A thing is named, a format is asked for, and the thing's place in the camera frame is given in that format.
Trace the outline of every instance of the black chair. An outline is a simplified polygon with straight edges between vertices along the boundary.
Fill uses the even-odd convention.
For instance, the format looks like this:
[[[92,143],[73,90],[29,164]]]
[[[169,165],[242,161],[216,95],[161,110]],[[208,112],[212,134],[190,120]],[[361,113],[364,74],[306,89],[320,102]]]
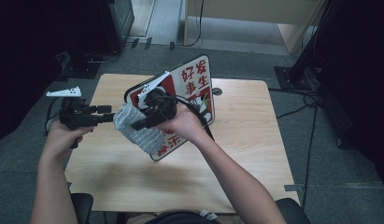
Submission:
[[[89,224],[92,211],[93,197],[87,193],[73,193],[70,195],[75,208],[78,224]]]
[[[302,207],[294,199],[279,199],[276,204],[288,224],[311,224]]]
[[[79,224],[89,224],[93,197],[86,193],[71,194]],[[311,224],[300,205],[291,198],[280,199],[276,204],[288,224]]]

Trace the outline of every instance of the finger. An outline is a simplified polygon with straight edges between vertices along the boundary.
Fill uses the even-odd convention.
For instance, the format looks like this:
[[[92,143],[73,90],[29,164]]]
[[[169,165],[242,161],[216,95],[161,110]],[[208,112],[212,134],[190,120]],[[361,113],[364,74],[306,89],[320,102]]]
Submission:
[[[163,130],[163,129],[171,129],[171,123],[172,123],[173,121],[170,119],[170,120],[167,120],[167,121],[165,121],[165,122],[163,122],[163,123],[161,123],[161,124],[158,124],[158,125],[156,125],[155,127],[153,127],[153,128],[155,128],[155,129],[161,129],[161,130]]]
[[[78,143],[80,143],[81,141],[83,141],[83,135],[80,136],[79,138],[77,138],[76,141],[77,141]]]
[[[81,128],[77,128],[73,131],[73,135],[75,137],[81,137],[83,134],[86,134],[86,133],[90,133],[92,132],[94,129],[94,126],[92,127],[81,127]]]

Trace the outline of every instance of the black object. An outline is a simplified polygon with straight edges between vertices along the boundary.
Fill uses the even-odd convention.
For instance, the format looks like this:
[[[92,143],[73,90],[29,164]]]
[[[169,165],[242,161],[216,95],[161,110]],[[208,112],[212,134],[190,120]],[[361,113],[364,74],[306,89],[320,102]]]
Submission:
[[[90,213],[92,211],[93,197],[87,193],[73,193],[70,195],[76,217],[79,224],[89,224]]]
[[[338,0],[328,6],[290,78],[298,79],[307,66],[321,68],[320,97],[338,145],[358,148],[384,184],[384,1]]]
[[[62,72],[32,14],[18,1],[0,0],[0,139],[19,127]]]
[[[153,37],[148,38],[148,40],[146,41],[146,44],[145,44],[145,49],[150,49],[152,39],[153,39]]]
[[[335,12],[342,7],[344,1],[347,0],[328,0],[327,7],[324,10],[323,17],[321,18],[320,25],[317,32],[311,37],[311,40],[307,43],[302,54],[293,65],[293,67],[277,67],[275,66],[275,72],[279,82],[279,86],[284,90],[311,90],[308,78],[305,76],[305,70],[308,66],[321,67],[325,55],[322,55],[322,49],[326,49],[324,45],[318,45],[319,40],[335,41],[337,36],[327,36],[325,30],[331,29],[332,22],[338,20],[334,19]],[[337,35],[342,35],[342,30],[337,30]]]
[[[169,43],[169,50],[173,50],[173,49],[175,49],[175,42],[171,41]]]
[[[136,46],[138,45],[138,42],[139,42],[139,38],[135,39],[133,41],[133,45],[131,46],[132,49],[136,48]]]
[[[291,198],[276,201],[279,211],[289,224],[311,224],[302,207]]]
[[[131,127],[139,131],[172,119],[177,114],[177,101],[164,98],[165,96],[165,92],[160,89],[154,89],[149,92],[145,99],[145,103],[149,108],[143,112],[146,118],[135,122]]]
[[[71,55],[65,77],[95,78],[100,64],[86,54],[118,54],[135,19],[131,0],[54,0],[45,9]]]
[[[205,217],[190,212],[190,211],[175,211],[175,212],[165,212],[158,215],[156,218],[147,222],[146,224],[209,224],[209,223],[218,223],[216,220],[209,220]]]
[[[98,123],[113,121],[115,114],[110,113],[111,110],[111,105],[87,106],[82,104],[80,97],[64,97],[59,111],[60,122],[72,130],[97,126]],[[92,115],[95,112],[103,115]],[[75,142],[70,148],[77,147],[78,142]]]
[[[223,91],[221,90],[221,88],[216,87],[212,89],[212,94],[214,95],[220,96],[222,93]]]

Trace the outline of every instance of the handheld camera rig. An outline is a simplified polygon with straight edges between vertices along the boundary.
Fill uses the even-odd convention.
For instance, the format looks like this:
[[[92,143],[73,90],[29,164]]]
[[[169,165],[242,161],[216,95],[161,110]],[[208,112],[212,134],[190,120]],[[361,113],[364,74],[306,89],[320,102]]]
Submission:
[[[81,91],[79,87],[73,89],[47,92],[49,97],[63,97],[61,109],[58,116],[60,122],[69,129],[75,130],[79,127],[97,126],[99,123],[112,122],[114,113],[111,113],[111,105],[85,105],[85,100],[81,99]],[[71,148],[78,147],[75,142]]]
[[[131,124],[136,131],[151,128],[167,120],[173,119],[177,114],[177,101],[170,98],[160,89],[154,89],[147,94],[145,104],[149,107],[143,113],[144,119]]]

